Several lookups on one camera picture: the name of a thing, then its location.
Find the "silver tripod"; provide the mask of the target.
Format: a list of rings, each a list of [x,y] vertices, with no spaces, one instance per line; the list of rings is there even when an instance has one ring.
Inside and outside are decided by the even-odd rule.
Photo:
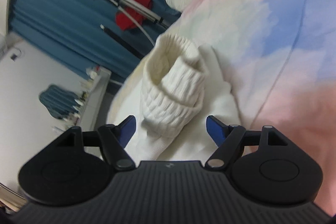
[[[163,17],[157,15],[155,12],[152,12],[150,9],[147,9],[143,5],[140,5],[138,2],[134,0],[108,0],[110,3],[112,3],[114,6],[116,6],[118,9],[121,9],[122,7],[131,7],[132,9],[135,9],[138,13],[145,16],[146,19],[150,20],[154,24],[157,24],[167,30],[171,24],[165,20]]]

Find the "red cloth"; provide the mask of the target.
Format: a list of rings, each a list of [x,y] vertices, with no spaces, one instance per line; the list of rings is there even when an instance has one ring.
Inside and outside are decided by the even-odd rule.
[[[134,1],[138,2],[140,5],[143,5],[144,7],[150,10],[153,5],[152,0],[134,0]],[[124,10],[130,16],[132,16],[135,19],[135,21],[139,23],[140,25],[142,25],[143,21],[146,19],[145,16],[141,15],[140,13],[138,13],[137,11],[135,11],[135,9],[132,9],[131,7],[126,7],[124,8]],[[137,26],[121,11],[116,13],[116,24],[119,26],[119,28],[122,31],[137,28]]]

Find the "black pole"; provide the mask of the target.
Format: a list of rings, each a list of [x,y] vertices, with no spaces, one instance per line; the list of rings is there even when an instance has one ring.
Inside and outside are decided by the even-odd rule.
[[[136,50],[131,45],[129,45],[124,39],[122,39],[120,36],[115,34],[110,28],[105,27],[102,24],[100,25],[100,28],[105,34],[107,34],[110,38],[112,38],[115,42],[117,42],[120,46],[125,48],[128,52],[130,52],[132,55],[134,55],[138,59],[143,59],[145,57],[142,53],[140,53],[138,50]]]

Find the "white jacket with lettered band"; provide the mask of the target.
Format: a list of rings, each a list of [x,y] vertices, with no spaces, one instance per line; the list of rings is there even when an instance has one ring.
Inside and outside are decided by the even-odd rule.
[[[206,130],[207,117],[240,123],[231,85],[213,49],[173,34],[157,38],[115,95],[106,121],[119,124],[130,115],[136,131],[125,151],[136,163],[205,162],[217,149]]]

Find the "white desk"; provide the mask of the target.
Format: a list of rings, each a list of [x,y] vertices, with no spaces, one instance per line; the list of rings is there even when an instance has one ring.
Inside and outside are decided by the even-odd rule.
[[[59,125],[52,126],[52,132],[60,135],[72,126],[79,126],[83,131],[92,131],[95,127],[102,99],[111,77],[111,71],[103,67],[97,70],[97,76],[83,84],[85,89],[81,94],[81,100],[77,100],[75,113],[70,113]]]

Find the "pastel rainbow duvet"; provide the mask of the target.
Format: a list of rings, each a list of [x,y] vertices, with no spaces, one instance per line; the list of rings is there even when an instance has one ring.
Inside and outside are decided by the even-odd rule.
[[[273,125],[318,162],[315,201],[335,214],[335,0],[194,0],[164,34],[213,49],[239,124]]]

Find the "blue curtain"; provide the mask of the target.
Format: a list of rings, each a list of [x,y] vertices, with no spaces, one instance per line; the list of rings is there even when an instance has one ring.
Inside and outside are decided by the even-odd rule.
[[[169,23],[180,16],[165,0],[152,0],[151,8]],[[108,27],[143,55],[163,28],[146,20],[142,29],[123,31],[116,14],[117,8],[107,0],[11,0],[9,28],[81,77],[87,68],[100,65],[121,83],[139,59],[102,28]]]

